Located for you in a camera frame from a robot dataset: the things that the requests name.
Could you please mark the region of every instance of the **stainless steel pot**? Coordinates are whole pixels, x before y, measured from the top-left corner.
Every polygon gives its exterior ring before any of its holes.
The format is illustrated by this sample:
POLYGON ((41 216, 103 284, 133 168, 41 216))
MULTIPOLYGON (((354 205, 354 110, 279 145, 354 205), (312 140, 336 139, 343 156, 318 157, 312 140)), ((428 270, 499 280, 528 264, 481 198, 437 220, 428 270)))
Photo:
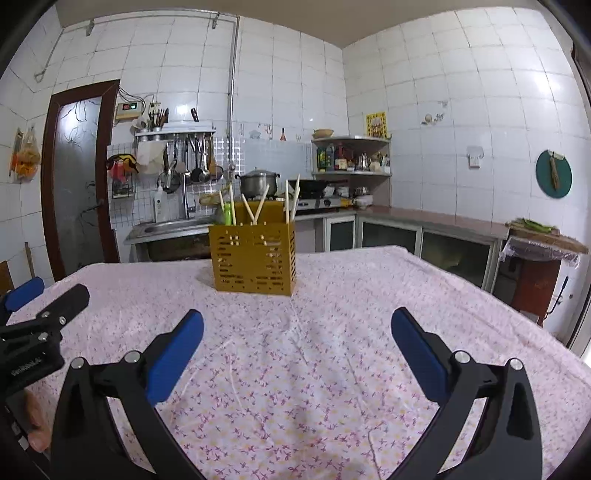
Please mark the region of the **stainless steel pot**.
POLYGON ((275 196, 279 176, 273 171, 254 169, 244 175, 236 174, 235 177, 240 180, 240 193, 246 198, 252 198, 264 195, 267 185, 269 185, 267 196, 275 196))

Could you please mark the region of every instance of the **pot lid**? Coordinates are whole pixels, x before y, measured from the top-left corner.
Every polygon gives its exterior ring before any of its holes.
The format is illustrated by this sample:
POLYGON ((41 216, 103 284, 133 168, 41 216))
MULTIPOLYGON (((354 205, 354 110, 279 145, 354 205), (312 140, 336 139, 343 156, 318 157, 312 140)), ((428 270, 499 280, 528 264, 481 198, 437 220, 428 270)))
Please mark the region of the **pot lid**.
POLYGON ((240 175, 240 178, 248 178, 248 177, 278 177, 279 174, 275 173, 274 171, 269 171, 269 170, 263 170, 263 169, 258 169, 255 168, 254 170, 251 170, 248 173, 245 173, 244 175, 240 175))

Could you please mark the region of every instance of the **cabinet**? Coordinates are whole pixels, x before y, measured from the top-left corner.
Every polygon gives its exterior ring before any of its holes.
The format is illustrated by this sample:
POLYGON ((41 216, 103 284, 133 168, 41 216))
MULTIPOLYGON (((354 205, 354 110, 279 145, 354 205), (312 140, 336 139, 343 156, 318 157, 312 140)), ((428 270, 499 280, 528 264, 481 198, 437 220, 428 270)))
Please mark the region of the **cabinet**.
POLYGON ((355 215, 327 218, 324 222, 324 251, 355 248, 355 215))
POLYGON ((455 238, 436 232, 423 232, 421 258, 432 265, 464 278, 477 287, 488 290, 492 287, 489 268, 492 258, 492 243, 455 238))
POLYGON ((398 245, 415 254, 420 251, 421 227, 391 220, 362 219, 358 240, 362 247, 398 245))

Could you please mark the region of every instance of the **pink floral tablecloth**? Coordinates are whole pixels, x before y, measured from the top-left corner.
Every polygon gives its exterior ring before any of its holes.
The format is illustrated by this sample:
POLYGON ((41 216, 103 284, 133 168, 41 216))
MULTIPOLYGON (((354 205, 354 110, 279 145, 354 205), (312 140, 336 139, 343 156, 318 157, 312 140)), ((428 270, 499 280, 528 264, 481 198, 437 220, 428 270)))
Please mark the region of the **pink floral tablecloth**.
MULTIPOLYGON (((437 406, 427 401, 392 340, 406 306, 451 350, 479 362, 521 358, 540 417, 544 477, 591 417, 591 370, 525 317, 397 247, 297 256, 289 297, 220 293, 209 261, 98 264, 48 288, 15 320, 31 318, 72 285, 89 307, 63 330, 66 365, 118 361, 170 331, 190 308, 205 334, 173 395, 157 408, 210 480, 383 479, 437 406)), ((66 368, 32 386, 48 419, 66 368)), ((146 465, 121 405, 114 416, 146 465)), ((469 444, 477 403, 446 466, 469 444)))

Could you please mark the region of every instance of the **stainless steel sink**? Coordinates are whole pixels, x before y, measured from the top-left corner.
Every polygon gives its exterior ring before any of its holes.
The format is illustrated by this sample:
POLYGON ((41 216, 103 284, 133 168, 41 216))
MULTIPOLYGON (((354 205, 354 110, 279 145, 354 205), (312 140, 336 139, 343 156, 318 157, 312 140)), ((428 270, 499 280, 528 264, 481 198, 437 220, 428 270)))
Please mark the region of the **stainless steel sink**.
POLYGON ((179 236, 201 235, 207 233, 214 223, 213 216, 198 216, 188 220, 173 220, 161 223, 143 223, 134 226, 125 239, 127 245, 152 242, 179 236))

